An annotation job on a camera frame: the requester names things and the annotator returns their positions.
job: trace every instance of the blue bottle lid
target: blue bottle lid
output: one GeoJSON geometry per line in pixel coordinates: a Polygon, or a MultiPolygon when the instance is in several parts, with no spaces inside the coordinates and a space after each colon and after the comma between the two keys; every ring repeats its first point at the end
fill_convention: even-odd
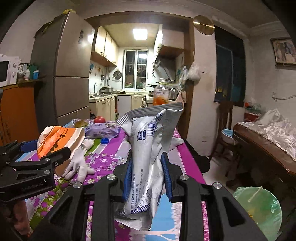
{"type": "Polygon", "coordinates": [[[103,138],[103,139],[101,139],[101,144],[106,145],[106,144],[108,144],[108,143],[109,143],[109,139],[108,139],[108,138],[103,138]]]}

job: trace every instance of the floral tablecloth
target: floral tablecloth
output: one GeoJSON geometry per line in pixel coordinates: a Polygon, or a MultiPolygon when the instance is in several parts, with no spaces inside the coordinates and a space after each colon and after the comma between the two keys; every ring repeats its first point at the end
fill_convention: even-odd
{"type": "MultiPolygon", "coordinates": [[[[180,137],[176,130],[174,136],[180,137]]],[[[131,145],[128,136],[123,130],[120,131],[118,137],[111,139],[108,145],[102,145],[100,144],[100,140],[96,139],[94,146],[85,156],[86,163],[94,168],[96,172],[94,175],[87,175],[84,185],[97,182],[103,176],[112,173],[117,165],[125,163],[130,147],[131,145]]],[[[170,162],[179,165],[183,173],[188,174],[200,183],[205,183],[199,168],[185,144],[179,145],[175,149],[169,151],[168,156],[170,162]]],[[[36,151],[30,152],[22,158],[22,161],[37,160],[38,156],[36,151]]],[[[76,178],[77,174],[70,181],[66,181],[55,175],[56,188],[54,190],[26,200],[30,226],[32,229],[38,225],[57,200],[67,191],[68,186],[76,182],[76,178]]],[[[86,241],[90,241],[91,237],[92,209],[93,202],[90,202],[86,241]]],[[[202,209],[204,215],[204,237],[205,241],[208,241],[209,229],[205,202],[202,202],[202,209]]],[[[166,195],[162,195],[150,231],[137,231],[114,221],[116,240],[178,241],[181,224],[181,210],[182,203],[172,204],[168,201],[166,195]]]]}

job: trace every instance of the face mask package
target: face mask package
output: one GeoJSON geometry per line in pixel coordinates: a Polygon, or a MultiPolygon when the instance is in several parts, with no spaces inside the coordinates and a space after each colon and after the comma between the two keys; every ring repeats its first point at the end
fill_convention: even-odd
{"type": "Polygon", "coordinates": [[[163,189],[161,154],[168,152],[183,111],[182,103],[129,111],[117,123],[130,136],[132,173],[124,204],[115,208],[115,220],[139,231],[151,227],[163,189]]]}

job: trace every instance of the window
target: window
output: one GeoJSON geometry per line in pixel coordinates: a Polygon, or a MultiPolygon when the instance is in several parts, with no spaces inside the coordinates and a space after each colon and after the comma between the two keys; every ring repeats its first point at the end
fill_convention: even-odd
{"type": "Polygon", "coordinates": [[[143,89],[146,85],[147,50],[125,50],[123,61],[124,89],[143,89]]]}
{"type": "Polygon", "coordinates": [[[233,101],[243,106],[246,90],[246,60],[244,42],[215,26],[217,77],[215,102],[233,101]]]}

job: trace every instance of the green trash bin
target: green trash bin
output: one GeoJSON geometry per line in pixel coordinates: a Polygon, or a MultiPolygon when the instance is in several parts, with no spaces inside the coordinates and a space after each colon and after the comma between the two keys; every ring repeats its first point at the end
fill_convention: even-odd
{"type": "Polygon", "coordinates": [[[268,241],[275,241],[282,219],[278,199],[271,192],[259,187],[238,188],[233,196],[259,226],[268,241]]]}

